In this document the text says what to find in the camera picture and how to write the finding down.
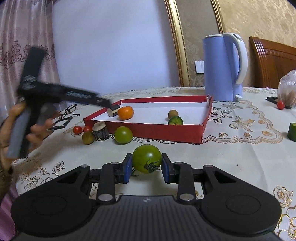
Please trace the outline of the green tomato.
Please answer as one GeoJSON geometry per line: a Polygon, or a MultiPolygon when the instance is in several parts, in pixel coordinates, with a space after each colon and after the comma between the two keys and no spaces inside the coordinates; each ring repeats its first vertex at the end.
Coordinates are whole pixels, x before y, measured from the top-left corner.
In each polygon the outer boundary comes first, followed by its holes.
{"type": "Polygon", "coordinates": [[[133,168],[144,174],[151,174],[159,171],[162,161],[160,150],[150,144],[144,144],[137,147],[132,154],[133,168]]]}
{"type": "Polygon", "coordinates": [[[128,127],[120,126],[116,129],[114,138],[119,144],[128,144],[133,139],[133,133],[128,127]]]}

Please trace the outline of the long eggplant piece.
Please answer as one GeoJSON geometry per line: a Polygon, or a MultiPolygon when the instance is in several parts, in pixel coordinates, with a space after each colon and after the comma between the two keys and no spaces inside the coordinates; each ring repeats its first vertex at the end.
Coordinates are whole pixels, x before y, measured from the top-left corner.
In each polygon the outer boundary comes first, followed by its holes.
{"type": "Polygon", "coordinates": [[[105,141],[109,138],[109,131],[104,121],[95,123],[92,132],[96,141],[105,141]]]}

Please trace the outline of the green cucumber piece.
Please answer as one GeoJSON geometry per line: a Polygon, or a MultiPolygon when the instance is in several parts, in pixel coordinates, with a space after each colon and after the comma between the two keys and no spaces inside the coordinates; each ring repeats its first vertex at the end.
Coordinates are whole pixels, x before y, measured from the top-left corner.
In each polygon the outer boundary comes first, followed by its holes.
{"type": "Polygon", "coordinates": [[[288,132],[287,132],[287,137],[291,141],[296,142],[296,123],[290,123],[288,132]]]}
{"type": "Polygon", "coordinates": [[[180,116],[172,116],[169,121],[168,121],[169,125],[183,125],[183,120],[180,116]]]}

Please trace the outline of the short eggplant piece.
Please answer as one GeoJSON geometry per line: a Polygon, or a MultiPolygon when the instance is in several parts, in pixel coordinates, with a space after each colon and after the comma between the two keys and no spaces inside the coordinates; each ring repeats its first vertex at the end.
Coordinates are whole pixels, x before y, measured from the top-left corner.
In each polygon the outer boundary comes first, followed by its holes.
{"type": "Polygon", "coordinates": [[[118,110],[121,108],[119,104],[114,104],[110,108],[107,109],[107,114],[109,117],[115,117],[118,115],[118,110]]]}

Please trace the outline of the orange tangerine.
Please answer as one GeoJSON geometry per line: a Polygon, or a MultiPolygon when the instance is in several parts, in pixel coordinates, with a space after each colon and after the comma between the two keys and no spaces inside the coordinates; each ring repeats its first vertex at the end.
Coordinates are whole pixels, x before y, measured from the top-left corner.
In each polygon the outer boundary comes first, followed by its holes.
{"type": "Polygon", "coordinates": [[[118,109],[117,115],[122,121],[129,120],[133,117],[134,110],[131,106],[123,106],[118,109]]]}

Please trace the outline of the black eyeglasses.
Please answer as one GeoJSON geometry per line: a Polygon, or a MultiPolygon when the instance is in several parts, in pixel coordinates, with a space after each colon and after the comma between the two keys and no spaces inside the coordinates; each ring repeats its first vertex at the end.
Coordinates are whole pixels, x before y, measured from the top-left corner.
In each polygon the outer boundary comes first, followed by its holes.
{"type": "Polygon", "coordinates": [[[67,108],[61,110],[58,112],[57,116],[54,119],[57,120],[65,120],[66,118],[74,117],[74,116],[80,116],[79,113],[76,113],[78,104],[71,104],[67,108]]]}

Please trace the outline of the red cherry tomato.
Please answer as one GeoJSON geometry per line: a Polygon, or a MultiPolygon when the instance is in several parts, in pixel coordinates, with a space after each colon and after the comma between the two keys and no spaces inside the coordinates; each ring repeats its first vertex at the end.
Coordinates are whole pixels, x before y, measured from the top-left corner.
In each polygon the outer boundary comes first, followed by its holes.
{"type": "Polygon", "coordinates": [[[92,126],[85,126],[83,128],[83,132],[86,133],[86,132],[92,132],[92,126]]]}
{"type": "Polygon", "coordinates": [[[278,101],[277,102],[277,108],[280,110],[283,110],[285,108],[285,104],[283,103],[283,101],[278,101]]]}
{"type": "Polygon", "coordinates": [[[72,132],[75,136],[83,133],[83,128],[81,126],[74,126],[72,132]]]}

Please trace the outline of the red shallow cardboard box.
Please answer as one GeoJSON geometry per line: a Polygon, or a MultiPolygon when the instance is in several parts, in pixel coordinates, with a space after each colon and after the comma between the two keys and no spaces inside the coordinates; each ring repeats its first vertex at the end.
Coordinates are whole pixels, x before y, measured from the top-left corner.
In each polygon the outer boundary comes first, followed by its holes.
{"type": "Polygon", "coordinates": [[[201,144],[209,114],[212,108],[209,96],[164,96],[121,99],[114,104],[131,106],[134,115],[129,120],[109,117],[103,108],[83,119],[87,126],[99,121],[106,123],[110,133],[120,126],[128,127],[135,137],[180,143],[201,144]],[[168,112],[175,109],[183,125],[169,125],[168,112]]]}

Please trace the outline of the pink floral curtain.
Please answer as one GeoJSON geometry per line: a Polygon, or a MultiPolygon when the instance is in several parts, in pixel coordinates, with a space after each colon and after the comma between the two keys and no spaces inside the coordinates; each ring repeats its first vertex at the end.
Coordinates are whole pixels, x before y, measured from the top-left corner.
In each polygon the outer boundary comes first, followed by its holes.
{"type": "Polygon", "coordinates": [[[1,1],[1,120],[17,102],[24,62],[32,46],[46,52],[40,80],[59,84],[55,58],[53,1],[1,1]]]}

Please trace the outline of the lace embroidered tablecloth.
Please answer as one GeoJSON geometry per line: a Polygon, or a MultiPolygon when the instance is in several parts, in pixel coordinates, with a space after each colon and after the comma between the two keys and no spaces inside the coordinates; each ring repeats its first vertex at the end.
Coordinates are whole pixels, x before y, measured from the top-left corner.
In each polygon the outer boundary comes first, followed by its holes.
{"type": "Polygon", "coordinates": [[[287,137],[295,110],[279,110],[266,100],[276,95],[272,88],[245,87],[239,102],[214,102],[199,145],[145,138],[118,145],[113,137],[84,145],[71,130],[96,108],[80,105],[66,128],[55,131],[29,157],[15,162],[16,190],[22,194],[82,164],[97,169],[121,161],[138,146],[151,144],[173,162],[184,161],[193,168],[211,164],[269,192],[282,210],[275,233],[282,240],[295,240],[295,142],[287,137]]]}

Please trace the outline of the black object on table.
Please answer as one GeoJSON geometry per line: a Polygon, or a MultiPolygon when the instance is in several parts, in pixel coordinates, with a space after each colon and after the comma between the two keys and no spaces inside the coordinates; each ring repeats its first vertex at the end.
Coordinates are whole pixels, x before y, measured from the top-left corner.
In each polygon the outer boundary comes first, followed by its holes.
{"type": "MultiPolygon", "coordinates": [[[[274,103],[274,104],[277,105],[278,98],[274,97],[274,96],[269,96],[269,97],[266,98],[266,101],[269,101],[269,102],[274,103]]],[[[285,105],[285,109],[292,109],[292,107],[288,106],[288,105],[285,105]]]]}

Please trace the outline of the blue electric kettle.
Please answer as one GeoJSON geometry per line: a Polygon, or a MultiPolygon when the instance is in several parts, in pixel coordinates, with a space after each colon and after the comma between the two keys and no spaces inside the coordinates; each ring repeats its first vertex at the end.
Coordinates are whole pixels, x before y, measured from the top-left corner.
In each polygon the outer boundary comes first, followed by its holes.
{"type": "Polygon", "coordinates": [[[208,35],[203,39],[205,94],[215,101],[242,99],[248,69],[243,39],[235,33],[208,35]]]}

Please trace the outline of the wooden chair back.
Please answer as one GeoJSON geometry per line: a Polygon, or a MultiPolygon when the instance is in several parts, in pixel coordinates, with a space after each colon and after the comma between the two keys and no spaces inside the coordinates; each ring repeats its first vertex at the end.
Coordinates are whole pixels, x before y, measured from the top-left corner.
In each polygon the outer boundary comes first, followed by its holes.
{"type": "Polygon", "coordinates": [[[277,89],[280,79],[295,69],[295,47],[258,37],[249,37],[249,43],[254,86],[277,89]]]}

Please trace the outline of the white wall switch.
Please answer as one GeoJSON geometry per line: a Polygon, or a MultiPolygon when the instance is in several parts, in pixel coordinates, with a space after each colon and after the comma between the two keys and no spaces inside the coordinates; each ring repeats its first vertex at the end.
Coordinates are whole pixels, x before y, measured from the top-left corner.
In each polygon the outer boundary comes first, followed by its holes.
{"type": "Polygon", "coordinates": [[[204,61],[203,60],[195,61],[195,68],[196,68],[197,74],[204,74],[204,61]]]}

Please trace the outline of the gold mirror frame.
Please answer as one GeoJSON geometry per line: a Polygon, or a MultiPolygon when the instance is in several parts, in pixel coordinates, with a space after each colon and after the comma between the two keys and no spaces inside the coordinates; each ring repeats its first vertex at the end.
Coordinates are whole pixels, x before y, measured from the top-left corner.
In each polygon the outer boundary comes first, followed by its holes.
{"type": "Polygon", "coordinates": [[[218,1],[164,1],[169,18],[180,85],[204,85],[204,74],[197,73],[195,61],[204,59],[202,40],[225,31],[218,1]]]}

